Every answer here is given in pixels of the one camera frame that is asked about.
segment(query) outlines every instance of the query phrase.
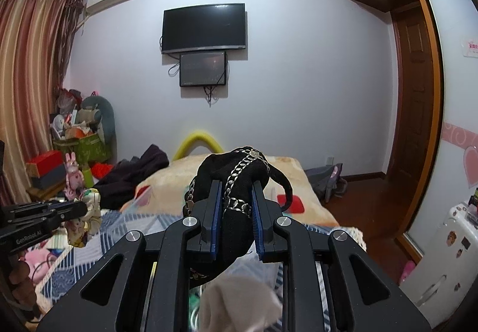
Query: human hand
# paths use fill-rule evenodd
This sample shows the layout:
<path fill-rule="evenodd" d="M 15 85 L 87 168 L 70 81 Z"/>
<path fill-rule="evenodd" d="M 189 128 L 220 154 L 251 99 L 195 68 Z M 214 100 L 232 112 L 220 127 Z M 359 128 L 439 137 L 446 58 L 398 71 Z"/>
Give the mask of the human hand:
<path fill-rule="evenodd" d="M 9 280 L 17 287 L 11 294 L 18 300 L 21 305 L 33 306 L 36 304 L 35 286 L 32 280 L 28 277 L 30 274 L 30 267 L 24 261 L 19 261 L 13 268 L 9 275 Z"/>

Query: gray bag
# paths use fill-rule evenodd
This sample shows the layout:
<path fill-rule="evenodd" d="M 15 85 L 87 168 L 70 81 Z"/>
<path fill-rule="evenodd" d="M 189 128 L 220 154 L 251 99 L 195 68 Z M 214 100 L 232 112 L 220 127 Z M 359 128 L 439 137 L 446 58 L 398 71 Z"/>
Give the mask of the gray bag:
<path fill-rule="evenodd" d="M 343 196 L 347 181 L 340 177 L 342 164 L 314 167 L 305 171 L 307 178 L 320 202 L 329 202 L 332 196 Z"/>

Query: door frame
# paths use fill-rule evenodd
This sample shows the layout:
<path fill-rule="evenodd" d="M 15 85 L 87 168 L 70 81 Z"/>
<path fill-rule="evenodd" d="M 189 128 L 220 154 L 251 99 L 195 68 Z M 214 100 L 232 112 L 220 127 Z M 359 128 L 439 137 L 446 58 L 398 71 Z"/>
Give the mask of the door frame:
<path fill-rule="evenodd" d="M 433 17 L 432 9 L 428 0 L 419 0 L 419 4 L 422 7 L 425 23 L 428 31 L 428 37 L 430 39 L 430 47 L 432 54 L 432 69 L 433 69 L 433 110 L 432 110 L 432 123 L 430 127 L 430 138 L 428 141 L 428 147 L 425 154 L 425 162 L 423 169 L 418 180 L 417 188 L 413 195 L 412 201 L 408 208 L 408 211 L 399 227 L 398 233 L 395 237 L 396 241 L 407 251 L 412 257 L 415 263 L 418 263 L 422 258 L 421 251 L 410 240 L 407 235 L 408 229 L 411 227 L 415 215 L 420 208 L 423 197 L 425 195 L 428 183 L 430 181 L 433 166 L 435 164 L 436 154 L 438 151 L 438 143 L 441 137 L 441 128 L 443 121 L 443 94 L 444 94 L 444 77 L 443 77 L 443 63 L 440 49 L 440 41 L 438 38 L 438 31 L 436 28 L 435 20 Z M 412 8 L 411 5 L 403 7 L 401 11 Z M 395 33 L 395 41 L 397 45 L 397 59 L 398 59 L 398 102 L 397 102 L 397 121 L 395 125 L 395 134 L 393 137 L 393 146 L 390 158 L 396 151 L 398 130 L 400 129 L 401 110 L 402 110 L 402 53 L 400 48 L 400 42 L 398 40 L 398 30 L 395 21 L 393 21 L 393 30 Z M 391 169 L 392 161 L 389 163 L 387 172 Z"/>

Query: yellow foam tube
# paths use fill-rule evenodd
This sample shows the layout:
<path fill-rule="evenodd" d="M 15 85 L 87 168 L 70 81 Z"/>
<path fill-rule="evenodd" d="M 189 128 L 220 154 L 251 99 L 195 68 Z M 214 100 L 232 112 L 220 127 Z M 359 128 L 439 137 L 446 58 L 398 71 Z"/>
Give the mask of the yellow foam tube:
<path fill-rule="evenodd" d="M 203 141 L 204 143 L 206 143 L 212 149 L 212 152 L 215 154 L 224 153 L 222 147 L 211 135 L 207 134 L 207 132 L 205 131 L 195 131 L 182 142 L 181 146 L 179 147 L 178 151 L 176 151 L 176 154 L 173 157 L 173 161 L 184 158 L 193 143 L 197 141 Z"/>

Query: silver screw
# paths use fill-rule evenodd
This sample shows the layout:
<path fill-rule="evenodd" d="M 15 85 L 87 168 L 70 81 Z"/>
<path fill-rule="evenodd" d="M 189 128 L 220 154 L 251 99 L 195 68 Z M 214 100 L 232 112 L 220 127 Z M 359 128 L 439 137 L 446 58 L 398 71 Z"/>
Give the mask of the silver screw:
<path fill-rule="evenodd" d="M 337 230 L 334 231 L 334 239 L 338 240 L 339 242 L 343 242 L 344 240 L 347 240 L 348 235 L 345 231 L 342 230 Z"/>
<path fill-rule="evenodd" d="M 288 225 L 291 225 L 292 220 L 290 219 L 290 217 L 281 216 L 277 218 L 276 222 L 281 227 L 287 227 Z"/>
<path fill-rule="evenodd" d="M 183 219 L 183 224 L 186 227 L 192 227 L 193 225 L 196 225 L 196 223 L 197 223 L 197 219 L 194 216 L 185 217 Z"/>
<path fill-rule="evenodd" d="M 141 233 L 139 231 L 129 231 L 126 234 L 126 240 L 129 242 L 135 242 L 141 237 Z"/>

